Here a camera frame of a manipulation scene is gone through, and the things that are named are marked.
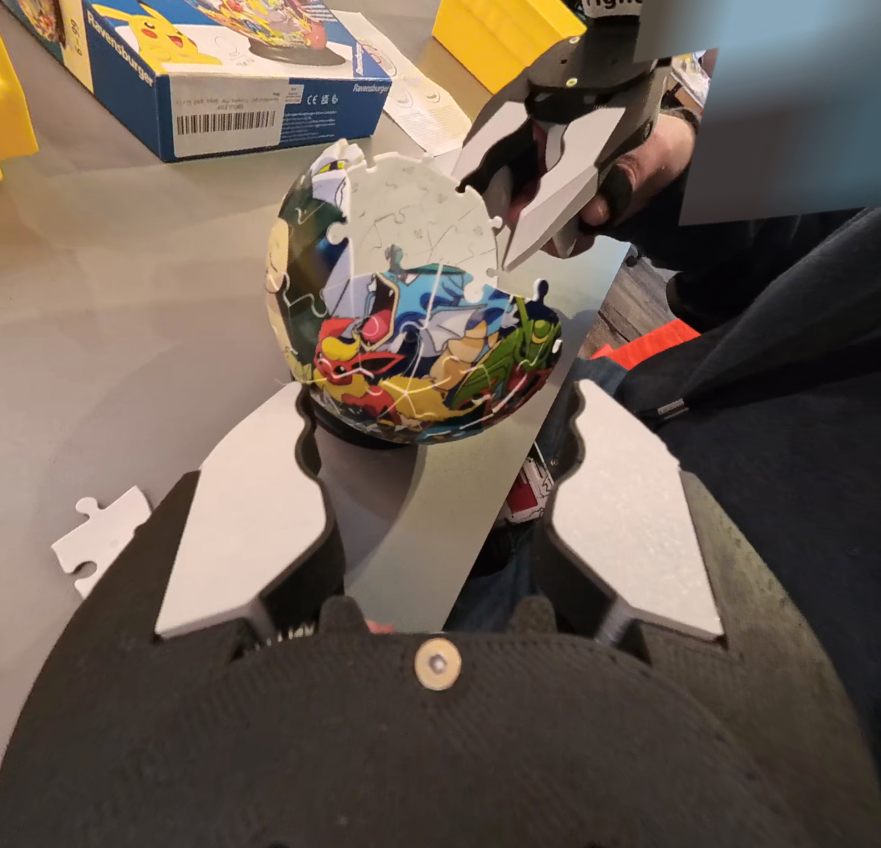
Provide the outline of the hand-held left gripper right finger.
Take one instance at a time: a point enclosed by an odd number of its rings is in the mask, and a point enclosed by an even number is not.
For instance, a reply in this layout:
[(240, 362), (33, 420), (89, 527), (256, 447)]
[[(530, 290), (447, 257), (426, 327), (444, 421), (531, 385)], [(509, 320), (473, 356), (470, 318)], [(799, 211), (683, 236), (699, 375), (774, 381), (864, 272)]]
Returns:
[(574, 464), (536, 531), (535, 582), (565, 627), (600, 644), (637, 622), (716, 641), (721, 617), (677, 459), (597, 384), (574, 392)]

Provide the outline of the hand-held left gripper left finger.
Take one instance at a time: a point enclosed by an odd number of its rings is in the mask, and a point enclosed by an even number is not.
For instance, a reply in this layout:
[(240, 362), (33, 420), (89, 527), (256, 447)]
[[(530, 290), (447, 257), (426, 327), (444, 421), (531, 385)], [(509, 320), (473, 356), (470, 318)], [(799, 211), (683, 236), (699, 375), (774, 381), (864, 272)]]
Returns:
[(163, 639), (243, 619), (273, 641), (316, 622), (342, 587), (303, 390), (282, 387), (203, 461), (155, 623)]

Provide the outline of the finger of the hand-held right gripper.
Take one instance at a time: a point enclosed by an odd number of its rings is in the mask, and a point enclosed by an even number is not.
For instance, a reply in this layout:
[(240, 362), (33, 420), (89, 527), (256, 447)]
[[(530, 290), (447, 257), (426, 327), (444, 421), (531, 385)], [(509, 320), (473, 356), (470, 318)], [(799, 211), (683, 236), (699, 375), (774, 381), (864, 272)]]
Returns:
[(523, 71), (493, 95), (473, 123), (457, 161), (457, 192), (473, 189), (487, 205), (532, 204), (547, 171), (547, 122)]
[(654, 127), (623, 123), (621, 108), (605, 107), (566, 126), (547, 127), (546, 167), (538, 195), (511, 227), (504, 269), (512, 271), (552, 244), (557, 255), (574, 254), (582, 236), (580, 212), (615, 160), (641, 145)]

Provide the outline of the colourful cartoon puzzle ball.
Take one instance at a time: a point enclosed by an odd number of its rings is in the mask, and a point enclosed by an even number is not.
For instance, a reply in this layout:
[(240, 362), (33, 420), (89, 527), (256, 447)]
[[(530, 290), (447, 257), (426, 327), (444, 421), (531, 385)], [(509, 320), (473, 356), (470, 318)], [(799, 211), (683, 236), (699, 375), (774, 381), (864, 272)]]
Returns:
[(563, 350), (538, 279), (501, 289), (483, 198), (430, 158), (345, 138), (292, 183), (269, 238), (270, 325), (292, 379), (347, 430), (445, 443), (500, 423)]

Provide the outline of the white puzzle piece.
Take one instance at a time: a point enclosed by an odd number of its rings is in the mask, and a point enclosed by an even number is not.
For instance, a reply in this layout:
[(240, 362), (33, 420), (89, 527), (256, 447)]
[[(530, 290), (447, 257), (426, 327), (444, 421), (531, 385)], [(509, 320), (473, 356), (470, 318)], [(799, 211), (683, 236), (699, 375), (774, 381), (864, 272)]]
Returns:
[(93, 497), (85, 497), (74, 508), (84, 521), (52, 543), (51, 549), (85, 600), (138, 527), (148, 521), (151, 506), (144, 492), (132, 486), (107, 507), (101, 507)]

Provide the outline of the blue puzzle box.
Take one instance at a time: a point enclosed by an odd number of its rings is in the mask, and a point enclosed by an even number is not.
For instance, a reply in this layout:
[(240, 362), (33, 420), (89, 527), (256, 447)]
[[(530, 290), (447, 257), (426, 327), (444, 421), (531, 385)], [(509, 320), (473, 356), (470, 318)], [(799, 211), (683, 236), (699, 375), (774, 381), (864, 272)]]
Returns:
[(321, 0), (2, 0), (165, 162), (374, 133), (390, 76)]

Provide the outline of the person's right hand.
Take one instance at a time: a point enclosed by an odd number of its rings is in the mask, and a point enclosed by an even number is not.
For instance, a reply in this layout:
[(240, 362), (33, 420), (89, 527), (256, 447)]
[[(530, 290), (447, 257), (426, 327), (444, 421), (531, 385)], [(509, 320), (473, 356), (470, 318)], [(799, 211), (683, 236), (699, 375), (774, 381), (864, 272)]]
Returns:
[(696, 138), (688, 118), (660, 114), (649, 137), (612, 164), (597, 194), (581, 210), (581, 224), (589, 233), (599, 233), (642, 211), (688, 169)]

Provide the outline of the white instruction sheet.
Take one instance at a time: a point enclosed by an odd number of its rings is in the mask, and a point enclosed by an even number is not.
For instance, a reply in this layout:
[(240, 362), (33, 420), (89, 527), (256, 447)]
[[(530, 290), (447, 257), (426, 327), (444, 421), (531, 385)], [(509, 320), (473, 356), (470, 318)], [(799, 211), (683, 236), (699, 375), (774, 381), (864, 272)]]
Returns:
[(435, 157), (460, 149), (471, 120), (453, 98), (405, 58), (382, 54), (380, 65), (392, 79), (384, 114)]

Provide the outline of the yellow plastic bin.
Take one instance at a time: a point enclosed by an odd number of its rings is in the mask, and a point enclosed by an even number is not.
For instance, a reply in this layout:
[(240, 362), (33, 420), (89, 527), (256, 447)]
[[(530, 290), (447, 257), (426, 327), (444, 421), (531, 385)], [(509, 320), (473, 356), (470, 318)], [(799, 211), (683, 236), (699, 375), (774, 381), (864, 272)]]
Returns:
[(560, 0), (440, 0), (433, 37), (490, 94), (585, 26)]
[(1, 39), (1, 162), (38, 153), (23, 87)]

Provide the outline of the red white key tag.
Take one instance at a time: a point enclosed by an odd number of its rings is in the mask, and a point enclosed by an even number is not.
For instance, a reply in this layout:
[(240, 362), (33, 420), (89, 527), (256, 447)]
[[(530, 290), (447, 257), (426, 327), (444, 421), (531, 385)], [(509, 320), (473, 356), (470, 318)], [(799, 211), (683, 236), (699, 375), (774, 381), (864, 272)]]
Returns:
[(514, 480), (500, 512), (501, 521), (522, 524), (543, 516), (554, 481), (544, 460), (528, 456)]

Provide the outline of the orange fabric item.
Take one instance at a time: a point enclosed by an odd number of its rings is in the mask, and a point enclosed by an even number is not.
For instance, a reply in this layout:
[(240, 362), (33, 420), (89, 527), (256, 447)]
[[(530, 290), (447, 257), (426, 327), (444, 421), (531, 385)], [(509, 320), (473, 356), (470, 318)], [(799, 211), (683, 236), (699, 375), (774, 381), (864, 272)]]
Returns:
[(618, 366), (631, 370), (648, 358), (697, 337), (699, 337), (698, 331), (685, 322), (675, 319), (621, 347), (613, 349), (609, 344), (604, 345), (590, 358), (610, 358)]

